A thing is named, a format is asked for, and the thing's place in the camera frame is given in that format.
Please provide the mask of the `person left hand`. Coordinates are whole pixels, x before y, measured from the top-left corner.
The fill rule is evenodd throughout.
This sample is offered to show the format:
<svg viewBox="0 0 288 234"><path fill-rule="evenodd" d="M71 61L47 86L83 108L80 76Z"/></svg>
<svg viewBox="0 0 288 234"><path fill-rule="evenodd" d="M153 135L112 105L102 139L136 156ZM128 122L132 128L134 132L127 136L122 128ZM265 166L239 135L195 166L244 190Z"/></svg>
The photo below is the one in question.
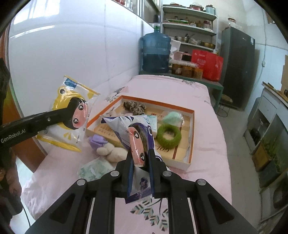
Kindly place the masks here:
<svg viewBox="0 0 288 234"><path fill-rule="evenodd" d="M11 167L8 171L1 168L1 181L6 179L8 184L8 190L12 195L21 196L21 185L19 182L19 176L16 165Z"/></svg>

